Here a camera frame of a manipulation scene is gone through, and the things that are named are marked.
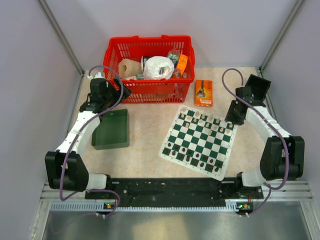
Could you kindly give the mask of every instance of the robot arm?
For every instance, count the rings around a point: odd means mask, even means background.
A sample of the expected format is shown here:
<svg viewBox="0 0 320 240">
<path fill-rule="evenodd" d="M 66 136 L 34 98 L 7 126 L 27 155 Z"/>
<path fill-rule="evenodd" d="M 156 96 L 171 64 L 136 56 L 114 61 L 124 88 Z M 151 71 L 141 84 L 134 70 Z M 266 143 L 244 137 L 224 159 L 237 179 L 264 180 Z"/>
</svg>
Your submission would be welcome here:
<svg viewBox="0 0 320 240">
<path fill-rule="evenodd" d="M 233 100 L 225 118 L 226 122 L 242 125 L 244 120 L 251 123 L 257 130 L 265 148 L 261 157 L 260 166 L 250 171 L 240 172 L 242 185 L 245 187 L 261 186 L 266 181 L 282 179 L 285 174 L 285 153 L 283 143 L 277 134 L 270 128 L 273 126 L 284 138 L 289 152 L 288 179 L 299 178 L 303 174 L 305 142 L 300 136 L 292 136 L 285 131 L 275 119 L 271 117 L 263 101 L 271 82 L 263 78 L 251 75 L 245 86 L 235 90 L 238 97 L 250 103 L 262 115 L 248 108 L 242 102 Z"/>
<path fill-rule="evenodd" d="M 119 80 L 114 82 L 120 88 Z M 122 101 L 131 95 L 131 90 L 123 86 Z M 91 120 L 80 132 L 81 127 L 92 117 L 113 106 L 119 99 L 120 90 L 108 82 L 100 72 L 90 81 L 90 93 L 87 100 L 80 107 L 80 112 L 74 126 L 62 144 L 55 150 L 49 151 L 45 156 L 45 166 L 50 188 L 59 189 L 62 173 L 62 164 L 68 149 L 78 135 L 71 152 L 67 158 L 67 169 L 63 178 L 63 189 L 83 192 L 90 189 L 105 189 L 110 183 L 109 175 L 89 173 L 82 161 L 86 145 L 94 130 L 100 124 L 100 118 Z"/>
</svg>

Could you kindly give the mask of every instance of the cable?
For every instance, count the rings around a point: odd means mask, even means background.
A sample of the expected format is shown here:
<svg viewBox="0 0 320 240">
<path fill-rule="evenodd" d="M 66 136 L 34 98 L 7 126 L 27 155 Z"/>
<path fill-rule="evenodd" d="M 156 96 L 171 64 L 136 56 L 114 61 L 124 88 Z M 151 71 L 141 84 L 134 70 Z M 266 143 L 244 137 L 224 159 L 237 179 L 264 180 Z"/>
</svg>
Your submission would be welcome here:
<svg viewBox="0 0 320 240">
<path fill-rule="evenodd" d="M 240 97 L 238 97 L 236 94 L 234 94 L 232 91 L 230 91 L 230 89 L 227 87 L 226 83 L 225 83 L 225 75 L 227 72 L 229 71 L 236 71 L 240 77 L 241 77 L 241 84 L 244 85 L 244 77 L 241 74 L 241 72 L 238 69 L 235 68 L 229 68 L 227 70 L 224 71 L 224 73 L 222 74 L 222 85 L 224 86 L 224 88 L 232 95 L 234 96 L 239 102 L 243 103 L 244 105 L 246 105 L 248 108 L 251 108 L 252 110 L 254 110 L 259 117 L 274 131 L 274 133 L 280 138 L 282 145 L 283 145 L 283 149 L 284 149 L 284 155 L 285 155 L 285 170 L 284 170 L 284 177 L 282 180 L 282 183 L 277 186 L 277 187 L 272 187 L 267 183 L 264 183 L 265 186 L 267 186 L 269 188 L 269 193 L 266 196 L 266 198 L 264 199 L 264 201 L 251 213 L 248 214 L 248 216 L 253 215 L 254 213 L 257 212 L 257 210 L 259 210 L 269 199 L 270 195 L 271 195 L 271 190 L 279 190 L 281 189 L 287 182 L 288 180 L 288 175 L 289 175 L 289 151 L 288 151 L 288 146 L 286 144 L 285 139 L 282 137 L 282 135 L 280 134 L 280 132 L 274 127 L 272 126 L 268 120 L 265 119 L 265 117 L 261 114 L 261 112 L 259 112 L 257 109 L 255 109 L 251 104 L 249 104 L 248 102 L 244 101 L 243 99 L 241 99 Z"/>
<path fill-rule="evenodd" d="M 111 214 L 113 214 L 115 212 L 115 210 L 118 208 L 118 206 L 120 204 L 120 201 L 121 201 L 121 198 L 120 198 L 119 194 L 116 193 L 115 191 L 107 190 L 107 189 L 93 189 L 93 190 L 91 190 L 91 192 L 107 192 L 107 193 L 111 193 L 111 194 L 114 194 L 116 196 L 116 198 L 118 199 L 118 201 L 116 203 L 116 206 L 113 208 L 113 210 L 111 212 L 109 212 L 108 214 L 104 215 L 104 218 L 110 216 Z M 50 230 L 54 235 L 58 235 L 61 232 L 63 232 L 66 228 L 68 228 L 71 224 L 73 224 L 74 222 L 78 221 L 79 219 L 82 219 L 83 217 L 86 217 L 86 216 L 93 216 L 93 215 L 97 215 L 97 214 L 99 215 L 99 213 L 94 213 L 94 212 L 81 214 L 80 216 L 78 216 L 75 219 L 73 219 L 70 222 L 68 222 L 63 228 L 59 229 L 58 231 L 54 230 L 54 226 L 53 226 L 54 225 L 53 224 L 54 221 L 53 221 L 53 217 L 51 216 L 51 219 L 50 219 Z"/>
<path fill-rule="evenodd" d="M 120 83 L 120 88 L 121 88 L 121 90 L 120 90 L 120 96 L 119 96 L 119 99 L 115 102 L 115 104 L 114 104 L 113 106 L 109 107 L 108 109 L 106 109 L 106 110 L 98 113 L 97 115 L 94 115 L 92 118 L 90 118 L 90 119 L 80 128 L 79 132 L 82 132 L 82 131 L 85 129 L 85 127 L 86 127 L 92 120 L 94 120 L 95 118 L 97 118 L 97 117 L 99 117 L 99 116 L 101 116 L 101 115 L 104 115 L 104 114 L 106 114 L 107 112 L 109 112 L 109 111 L 111 111 L 112 109 L 114 109 L 114 108 L 120 103 L 120 101 L 121 101 L 121 99 L 122 99 L 122 97 L 123 97 L 123 94 L 124 94 L 124 85 L 123 85 L 123 83 L 122 83 L 122 79 L 121 79 L 121 77 L 118 75 L 118 73 L 117 73 L 116 71 L 114 71 L 111 67 L 108 67 L 108 66 L 97 65 L 97 66 L 94 66 L 94 67 L 92 67 L 92 68 L 90 69 L 89 74 L 88 74 L 89 76 L 91 76 L 91 71 L 92 71 L 93 69 L 95 69 L 95 68 L 105 68 L 105 69 L 108 69 L 108 70 L 110 70 L 111 72 L 113 72 L 113 73 L 115 74 L 115 76 L 119 79 L 119 83 Z M 72 143 L 70 144 L 70 147 L 69 147 L 68 151 L 67 151 L 66 154 L 65 154 L 64 160 L 63 160 L 62 171 L 61 171 L 61 178 L 60 178 L 60 185 L 59 185 L 59 197 L 60 197 L 60 200 L 61 200 L 61 201 L 65 201 L 65 200 L 69 199 L 71 196 L 73 196 L 73 195 L 75 195 L 75 194 L 77 193 L 77 192 L 75 191 L 75 192 L 69 194 L 68 196 L 63 197 L 64 177 L 65 177 L 65 172 L 66 172 L 67 159 L 68 159 L 69 154 L 71 153 L 71 150 L 72 150 L 72 148 L 74 147 L 74 145 L 75 145 L 78 137 L 79 137 L 79 134 L 75 135 Z"/>
</svg>

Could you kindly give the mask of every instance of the metal floor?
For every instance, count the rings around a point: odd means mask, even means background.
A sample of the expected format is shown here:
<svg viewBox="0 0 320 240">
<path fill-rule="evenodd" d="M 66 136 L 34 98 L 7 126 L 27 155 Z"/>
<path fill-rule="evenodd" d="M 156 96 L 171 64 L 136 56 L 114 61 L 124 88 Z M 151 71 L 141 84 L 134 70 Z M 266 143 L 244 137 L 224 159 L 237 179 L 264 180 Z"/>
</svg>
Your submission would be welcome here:
<svg viewBox="0 0 320 240">
<path fill-rule="evenodd" d="M 308 240 L 299 202 L 269 202 L 250 218 L 233 212 L 116 212 L 85 216 L 54 235 L 83 212 L 50 212 L 43 240 Z"/>
</svg>

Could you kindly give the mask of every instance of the toilet paper roll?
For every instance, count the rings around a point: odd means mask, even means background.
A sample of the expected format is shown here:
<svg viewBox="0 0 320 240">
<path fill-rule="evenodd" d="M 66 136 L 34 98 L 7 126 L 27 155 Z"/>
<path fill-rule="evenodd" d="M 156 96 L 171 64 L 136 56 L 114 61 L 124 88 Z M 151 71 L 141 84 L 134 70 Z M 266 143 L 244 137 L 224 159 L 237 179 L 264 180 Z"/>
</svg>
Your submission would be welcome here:
<svg viewBox="0 0 320 240">
<path fill-rule="evenodd" d="M 165 56 L 154 56 L 145 62 L 144 79 L 169 79 L 175 70 L 172 61 Z"/>
<path fill-rule="evenodd" d="M 138 61 L 133 61 L 127 58 L 124 58 L 118 65 L 119 67 L 119 76 L 121 78 L 127 78 L 130 76 L 136 76 L 142 74 L 141 63 Z"/>
</svg>

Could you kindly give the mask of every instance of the white cable tie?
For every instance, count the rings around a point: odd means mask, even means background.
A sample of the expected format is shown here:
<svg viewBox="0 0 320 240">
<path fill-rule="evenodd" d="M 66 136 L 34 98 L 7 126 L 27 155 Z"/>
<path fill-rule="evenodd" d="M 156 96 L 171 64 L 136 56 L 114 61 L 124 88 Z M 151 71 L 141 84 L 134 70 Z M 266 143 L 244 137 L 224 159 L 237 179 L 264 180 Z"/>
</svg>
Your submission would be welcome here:
<svg viewBox="0 0 320 240">
<path fill-rule="evenodd" d="M 80 137 L 82 137 L 82 136 L 84 135 L 83 132 L 77 131 L 77 130 L 72 130 L 70 133 L 71 133 L 71 134 L 75 134 L 75 135 L 79 135 Z"/>
<path fill-rule="evenodd" d="M 269 122 L 268 119 L 266 119 L 266 118 L 262 119 L 262 121 L 265 123 L 265 125 L 271 124 L 271 122 Z"/>
<path fill-rule="evenodd" d="M 91 81 L 92 79 L 94 79 L 94 76 L 88 75 L 87 78 L 89 79 L 89 81 Z"/>
</svg>

